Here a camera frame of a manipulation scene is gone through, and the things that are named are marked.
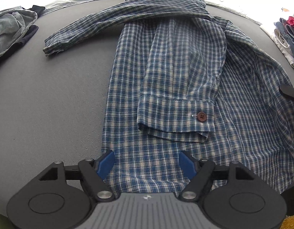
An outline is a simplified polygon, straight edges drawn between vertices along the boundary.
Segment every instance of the shirt cuff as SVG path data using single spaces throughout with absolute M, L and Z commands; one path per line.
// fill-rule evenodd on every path
M 138 129 L 143 133 L 183 142 L 205 142 L 215 131 L 212 101 L 165 99 L 156 96 L 140 97 L 137 110 Z M 206 119 L 199 120 L 203 112 Z

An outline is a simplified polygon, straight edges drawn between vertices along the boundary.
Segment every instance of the ribbed gray panel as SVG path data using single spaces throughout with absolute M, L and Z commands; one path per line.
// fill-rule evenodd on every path
M 219 229 L 194 203 L 174 193 L 122 193 L 119 199 L 96 206 L 76 229 Z

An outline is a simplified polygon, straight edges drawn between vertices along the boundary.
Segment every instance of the brown button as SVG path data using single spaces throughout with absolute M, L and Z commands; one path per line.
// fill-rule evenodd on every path
M 197 120 L 199 120 L 200 122 L 206 121 L 206 114 L 204 112 L 199 112 L 197 114 Z

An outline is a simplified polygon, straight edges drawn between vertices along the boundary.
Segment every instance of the yellow fuzzy fabric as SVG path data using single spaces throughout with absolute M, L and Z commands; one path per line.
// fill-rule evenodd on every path
M 294 229 L 294 216 L 286 217 L 280 229 Z

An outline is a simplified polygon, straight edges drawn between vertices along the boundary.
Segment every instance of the plaid fabric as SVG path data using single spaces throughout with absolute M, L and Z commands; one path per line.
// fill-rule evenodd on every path
M 228 165 L 238 160 L 278 192 L 294 180 L 294 102 L 282 66 L 203 0 L 126 0 L 45 40 L 63 51 L 125 23 L 110 77 L 103 151 L 116 161 L 113 190 L 178 193 L 188 183 L 181 150 Z M 205 112 L 207 120 L 194 115 Z

